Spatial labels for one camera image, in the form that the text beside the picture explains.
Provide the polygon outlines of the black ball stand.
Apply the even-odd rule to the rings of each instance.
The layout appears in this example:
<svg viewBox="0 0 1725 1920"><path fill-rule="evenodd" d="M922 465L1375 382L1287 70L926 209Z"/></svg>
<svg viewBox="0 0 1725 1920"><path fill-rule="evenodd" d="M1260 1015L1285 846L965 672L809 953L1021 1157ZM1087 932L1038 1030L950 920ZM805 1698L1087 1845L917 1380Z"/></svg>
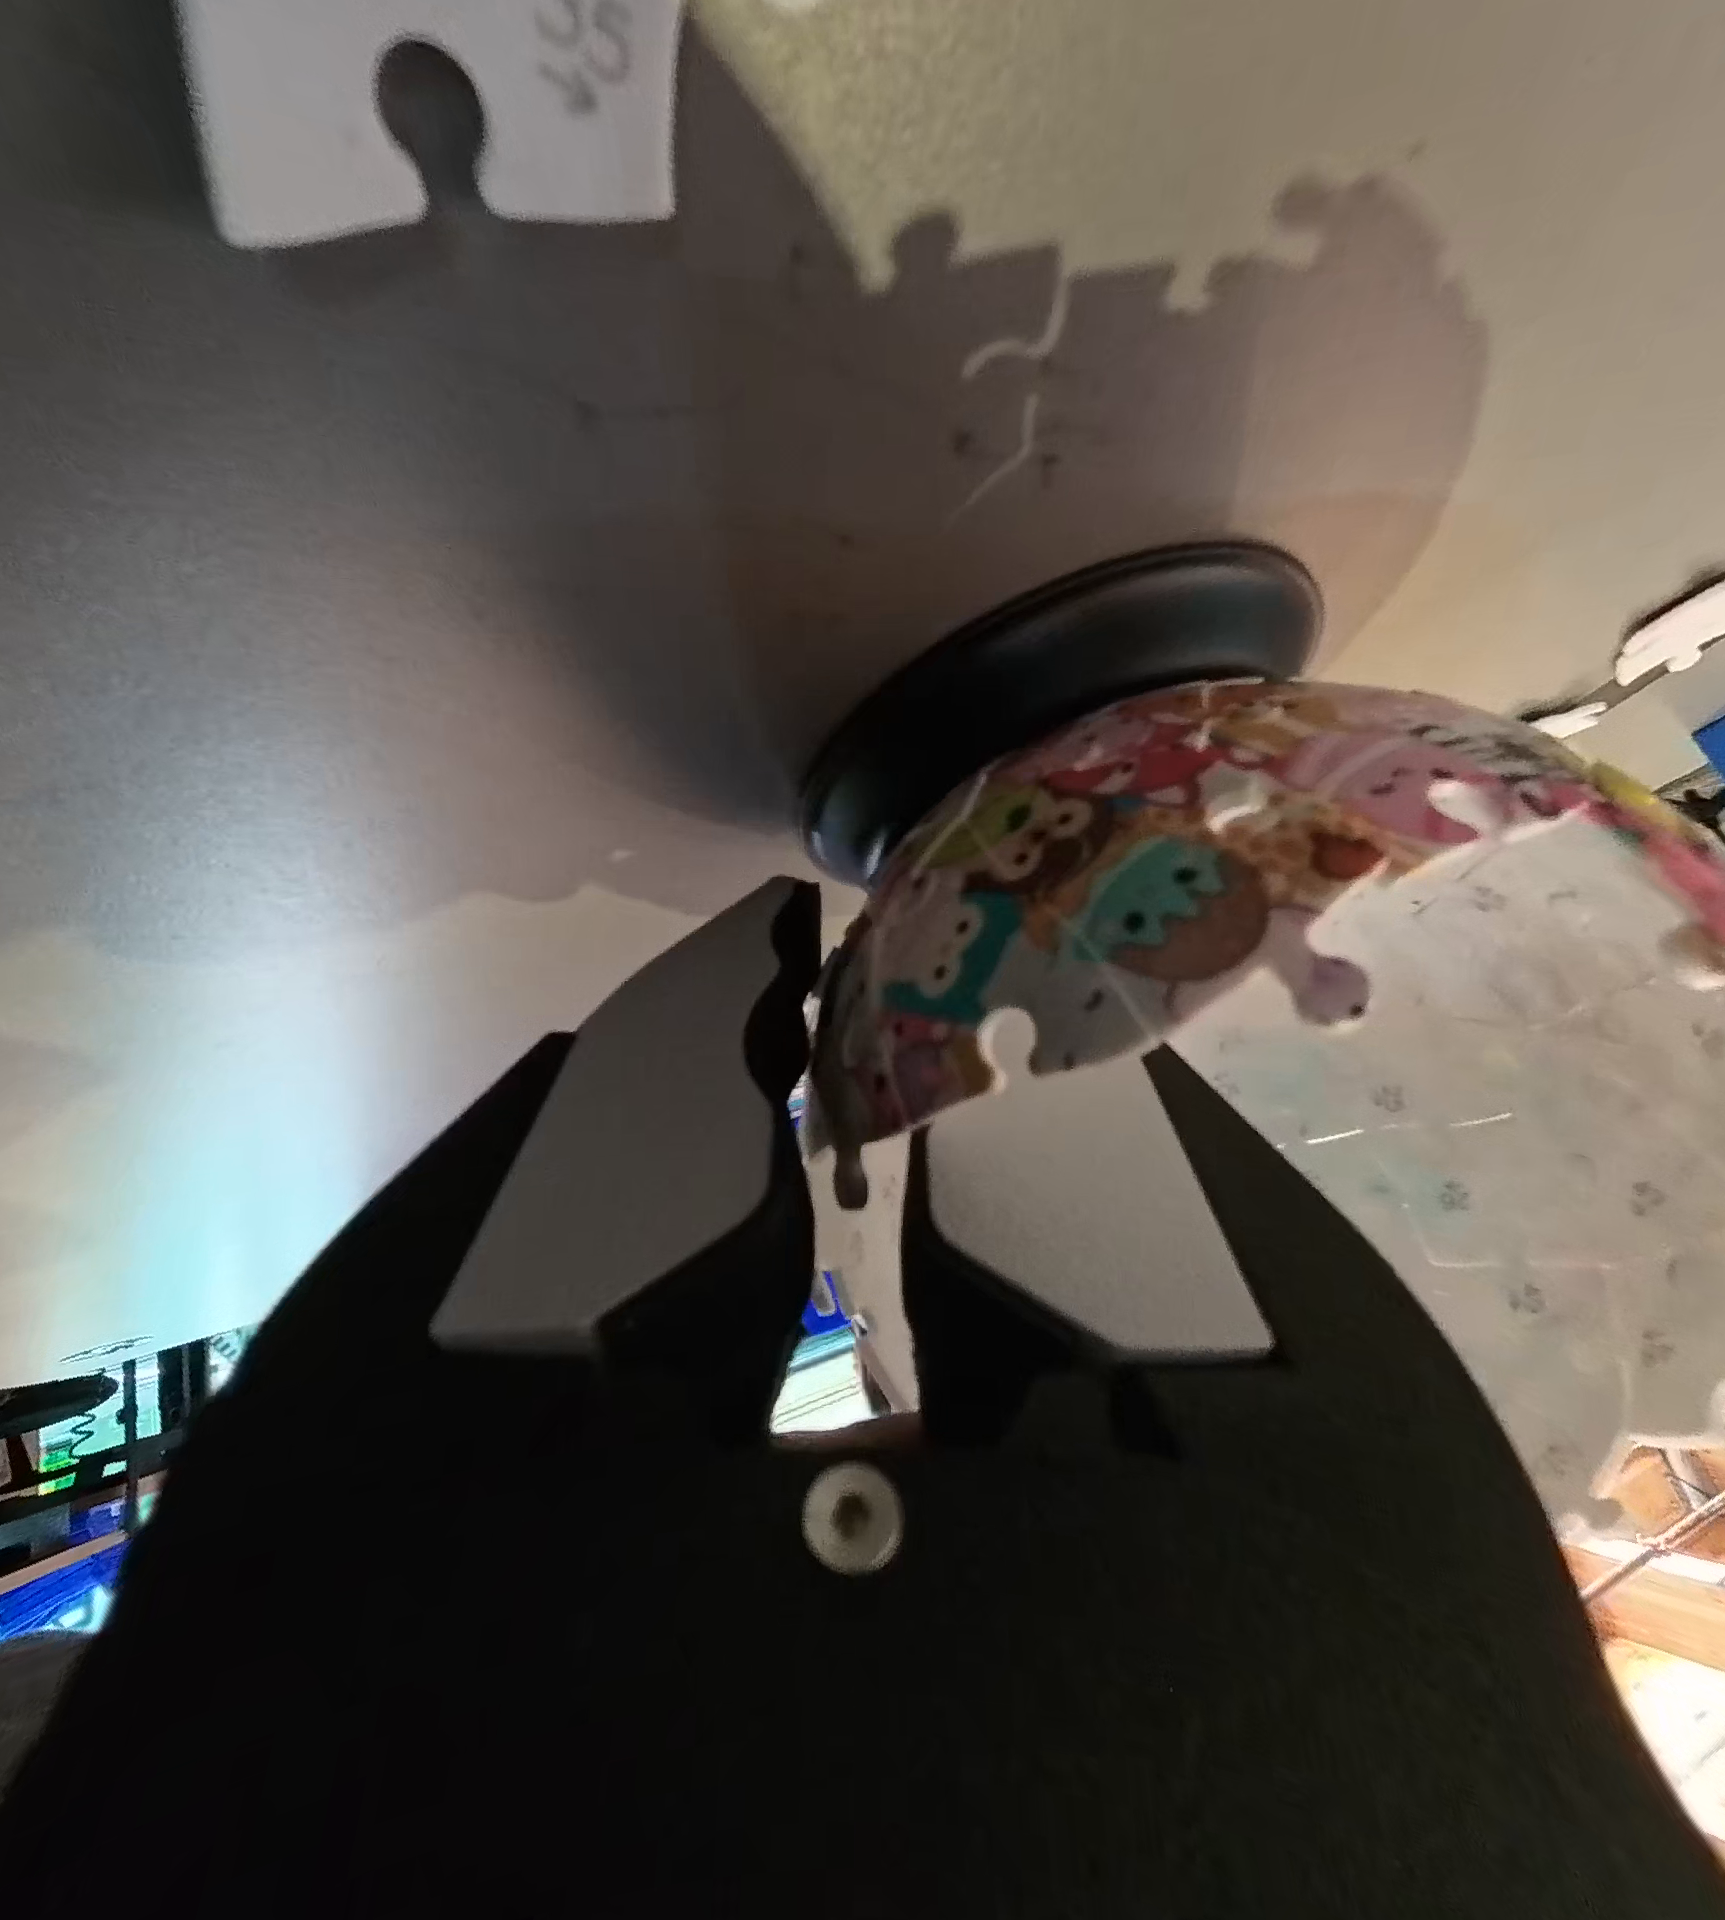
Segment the black ball stand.
<svg viewBox="0 0 1725 1920"><path fill-rule="evenodd" d="M836 882L886 855L973 774L1173 685L1299 677L1326 626L1315 575L1266 540L1185 540L1067 571L894 667L799 784L799 835Z"/></svg>

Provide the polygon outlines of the colourful puzzle ball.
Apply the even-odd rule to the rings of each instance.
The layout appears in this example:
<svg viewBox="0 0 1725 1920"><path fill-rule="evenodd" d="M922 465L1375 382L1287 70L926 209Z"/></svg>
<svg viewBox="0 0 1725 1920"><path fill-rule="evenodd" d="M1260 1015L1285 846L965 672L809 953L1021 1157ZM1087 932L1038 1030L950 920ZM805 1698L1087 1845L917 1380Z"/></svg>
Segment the colourful puzzle ball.
<svg viewBox="0 0 1725 1920"><path fill-rule="evenodd" d="M1725 1443L1725 846L1547 732L1221 679L1038 722L892 834L805 1153L1171 1048L1396 1267L1549 1514Z"/></svg>

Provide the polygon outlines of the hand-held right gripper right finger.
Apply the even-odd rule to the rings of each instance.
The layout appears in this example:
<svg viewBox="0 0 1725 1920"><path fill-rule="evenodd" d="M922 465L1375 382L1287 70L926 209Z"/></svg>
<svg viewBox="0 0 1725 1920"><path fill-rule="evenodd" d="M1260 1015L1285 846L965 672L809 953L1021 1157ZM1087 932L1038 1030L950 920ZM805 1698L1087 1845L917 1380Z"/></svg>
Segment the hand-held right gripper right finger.
<svg viewBox="0 0 1725 1920"><path fill-rule="evenodd" d="M1003 1439L1038 1386L1115 1411L1146 1373L1275 1354L1145 1055L1021 1067L922 1125L909 1177L909 1324L939 1441Z"/></svg>

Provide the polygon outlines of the white puzzle piece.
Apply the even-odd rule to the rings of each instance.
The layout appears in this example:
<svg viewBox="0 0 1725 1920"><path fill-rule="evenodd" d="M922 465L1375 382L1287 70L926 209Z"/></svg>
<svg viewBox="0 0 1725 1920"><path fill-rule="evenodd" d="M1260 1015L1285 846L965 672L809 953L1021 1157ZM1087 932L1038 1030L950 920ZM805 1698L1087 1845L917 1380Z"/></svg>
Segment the white puzzle piece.
<svg viewBox="0 0 1725 1920"><path fill-rule="evenodd" d="M663 222L682 22L682 1L180 1L216 227L281 250L417 224L429 191L379 99L385 57L408 44L473 86L474 182L496 218Z"/></svg>
<svg viewBox="0 0 1725 1920"><path fill-rule="evenodd" d="M1633 690L1659 673L1690 672L1723 640L1725 570L1700 577L1643 613L1617 647L1614 681L1620 690Z"/></svg>

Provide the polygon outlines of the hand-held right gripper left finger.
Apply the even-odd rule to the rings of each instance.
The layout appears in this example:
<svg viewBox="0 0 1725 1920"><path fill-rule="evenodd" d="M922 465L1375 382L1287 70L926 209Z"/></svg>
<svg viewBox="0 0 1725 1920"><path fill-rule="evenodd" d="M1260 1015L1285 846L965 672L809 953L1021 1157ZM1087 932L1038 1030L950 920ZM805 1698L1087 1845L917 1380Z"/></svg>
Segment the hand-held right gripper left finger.
<svg viewBox="0 0 1725 1920"><path fill-rule="evenodd" d="M438 1308L447 1351L587 1361L763 1441L815 1267L786 1112L820 890L770 878L568 1039Z"/></svg>

